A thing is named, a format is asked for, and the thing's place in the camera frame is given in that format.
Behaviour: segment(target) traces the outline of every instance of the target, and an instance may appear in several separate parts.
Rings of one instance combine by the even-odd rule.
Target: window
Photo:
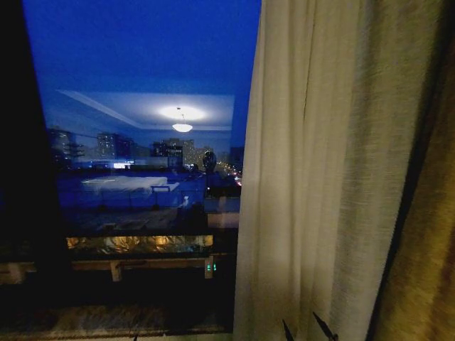
[[[229,331],[260,1],[23,9],[71,268],[54,320],[109,305],[150,335]],[[13,281],[38,285],[33,262],[5,253]]]

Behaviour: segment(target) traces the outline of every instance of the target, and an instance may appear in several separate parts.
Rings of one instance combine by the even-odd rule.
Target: skyscraper
[[[133,140],[119,134],[101,133],[97,136],[100,158],[131,159]]]
[[[192,164],[196,163],[197,155],[194,147],[194,140],[180,140],[180,139],[167,139],[162,141],[166,146],[182,147],[183,163]]]
[[[69,169],[72,161],[84,156],[84,146],[75,143],[73,133],[55,127],[48,130],[48,135],[53,162],[57,167]]]

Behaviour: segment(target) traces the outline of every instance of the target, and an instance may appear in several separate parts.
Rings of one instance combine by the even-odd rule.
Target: window glass
[[[74,295],[188,275],[179,297],[219,293],[229,325],[260,1],[23,7]]]

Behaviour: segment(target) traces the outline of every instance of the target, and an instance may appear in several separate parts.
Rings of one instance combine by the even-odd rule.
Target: ceiling light
[[[201,110],[192,107],[164,107],[159,113],[170,119],[182,119],[184,115],[189,121],[202,119],[205,116]]]
[[[181,133],[188,133],[193,128],[193,126],[190,124],[181,124],[181,123],[174,124],[172,127]]]

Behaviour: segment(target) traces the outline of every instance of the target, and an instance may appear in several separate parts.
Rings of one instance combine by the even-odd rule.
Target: ceiling
[[[177,107],[184,114],[188,112],[186,123],[195,131],[230,131],[232,126],[233,95],[58,91],[138,129],[172,130],[172,124],[183,123],[183,120],[166,116],[164,109]],[[200,118],[192,119],[191,110],[197,110]]]

